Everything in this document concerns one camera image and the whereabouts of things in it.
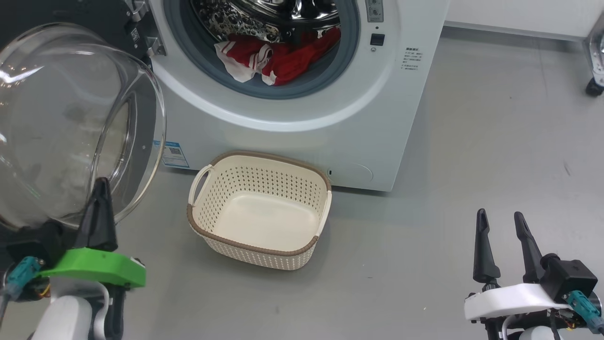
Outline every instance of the brown basket rim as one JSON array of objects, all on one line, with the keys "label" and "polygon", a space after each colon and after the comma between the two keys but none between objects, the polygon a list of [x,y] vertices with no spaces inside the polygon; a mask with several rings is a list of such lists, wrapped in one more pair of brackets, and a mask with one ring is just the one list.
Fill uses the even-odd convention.
[{"label": "brown basket rim", "polygon": [[[277,155],[272,155],[272,154],[265,154],[262,152],[255,152],[255,151],[241,151],[241,150],[237,150],[237,151],[231,151],[231,152],[226,152],[218,157],[216,157],[214,160],[212,160],[212,162],[210,162],[210,165],[215,166],[219,161],[226,159],[228,157],[232,157],[232,156],[249,156],[249,157],[257,157],[257,158],[263,158],[263,159],[268,159],[268,160],[275,160],[277,162],[282,162],[282,163],[287,163],[287,164],[291,164],[291,165],[295,165],[295,166],[299,166],[301,168],[304,169],[308,169],[311,170],[312,172],[318,174],[319,176],[321,176],[321,178],[323,179],[323,181],[325,182],[325,186],[327,188],[327,191],[331,191],[332,190],[332,185],[331,183],[329,183],[329,179],[327,178],[327,176],[321,172],[319,169],[317,169],[316,167],[312,166],[312,165],[308,165],[304,162],[298,161],[298,160],[293,160],[293,159],[289,159],[287,157],[282,157],[282,156],[277,156]],[[236,242],[233,240],[229,240],[227,238],[224,237],[220,237],[217,236],[215,234],[212,234],[211,232],[205,231],[203,229],[201,229],[197,223],[195,222],[195,219],[193,218],[193,206],[191,204],[187,204],[187,218],[189,220],[189,224],[191,225],[191,227],[199,234],[201,234],[204,237],[207,238],[211,238],[212,240],[221,242],[221,243],[225,243],[229,246],[233,246],[233,247],[237,247],[237,248],[241,248],[244,250],[249,250],[252,252],[257,252],[257,253],[263,253],[263,254],[267,254],[267,255],[274,255],[274,256],[283,256],[283,257],[293,257],[293,256],[298,256],[301,255],[305,252],[307,252],[308,250],[310,250],[310,248],[312,248],[315,243],[319,240],[319,236],[314,236],[310,242],[308,242],[307,245],[305,245],[304,247],[298,249],[298,250],[293,250],[290,252],[285,252],[282,250],[272,250],[272,249],[266,249],[266,248],[261,248],[261,247],[255,247],[255,246],[250,246],[248,244],[245,243],[240,243],[240,242]]]}]

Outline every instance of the empty basket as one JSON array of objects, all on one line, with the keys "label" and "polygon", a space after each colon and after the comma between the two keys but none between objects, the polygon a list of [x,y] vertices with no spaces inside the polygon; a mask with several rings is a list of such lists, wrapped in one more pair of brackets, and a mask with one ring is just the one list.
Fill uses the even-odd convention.
[{"label": "empty basket", "polygon": [[236,151],[199,171],[189,192],[187,217],[193,230],[222,255],[295,270],[312,256],[331,201],[331,185],[314,167]]}]

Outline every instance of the gray floor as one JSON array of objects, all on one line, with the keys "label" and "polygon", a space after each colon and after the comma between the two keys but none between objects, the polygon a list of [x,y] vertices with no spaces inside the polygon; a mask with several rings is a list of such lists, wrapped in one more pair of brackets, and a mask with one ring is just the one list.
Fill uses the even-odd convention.
[{"label": "gray floor", "polygon": [[[604,277],[604,98],[583,95],[590,77],[579,45],[447,29],[394,191],[336,192],[296,272],[214,253],[185,217],[192,175],[162,168],[119,228],[149,283],[128,296],[124,339],[485,339],[463,317],[481,287],[478,208],[501,284],[524,273],[515,211],[543,253]],[[0,339],[26,338],[44,307],[10,306]]]}]

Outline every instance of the black wheel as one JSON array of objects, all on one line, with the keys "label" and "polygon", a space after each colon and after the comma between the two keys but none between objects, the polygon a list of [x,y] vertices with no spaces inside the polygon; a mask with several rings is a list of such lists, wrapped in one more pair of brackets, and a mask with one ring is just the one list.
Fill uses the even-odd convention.
[{"label": "black wheel", "polygon": [[585,88],[585,93],[587,93],[587,95],[590,97],[597,97],[597,96],[601,95],[603,91],[604,91],[604,87],[601,87],[600,85],[598,85],[594,78],[591,78],[590,82],[587,84],[587,87]]}]

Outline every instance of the basket bottom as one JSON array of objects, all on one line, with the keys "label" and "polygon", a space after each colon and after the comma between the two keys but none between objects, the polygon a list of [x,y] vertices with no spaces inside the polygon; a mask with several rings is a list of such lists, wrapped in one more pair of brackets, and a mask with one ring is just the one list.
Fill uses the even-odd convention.
[{"label": "basket bottom", "polygon": [[214,234],[250,246],[290,252],[312,240],[319,222],[311,207],[296,201],[239,192],[225,203]]}]

